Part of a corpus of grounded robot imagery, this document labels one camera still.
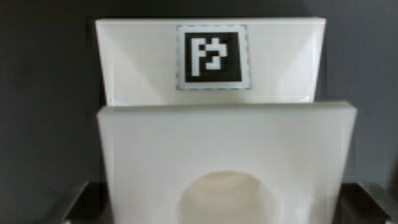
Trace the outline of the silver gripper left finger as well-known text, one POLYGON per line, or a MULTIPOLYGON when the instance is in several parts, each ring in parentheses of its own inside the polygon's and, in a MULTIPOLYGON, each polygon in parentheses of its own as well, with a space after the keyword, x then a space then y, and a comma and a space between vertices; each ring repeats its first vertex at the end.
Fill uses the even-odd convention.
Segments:
POLYGON ((71 186, 34 224, 87 224, 100 219, 103 210, 103 183, 82 182, 71 186))

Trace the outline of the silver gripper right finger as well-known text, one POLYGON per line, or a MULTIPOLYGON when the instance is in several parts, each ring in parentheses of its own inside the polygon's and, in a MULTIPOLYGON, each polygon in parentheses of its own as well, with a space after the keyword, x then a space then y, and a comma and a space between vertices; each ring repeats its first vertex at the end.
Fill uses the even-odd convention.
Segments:
POLYGON ((398 202, 379 184, 341 185, 334 224, 398 224, 398 202))

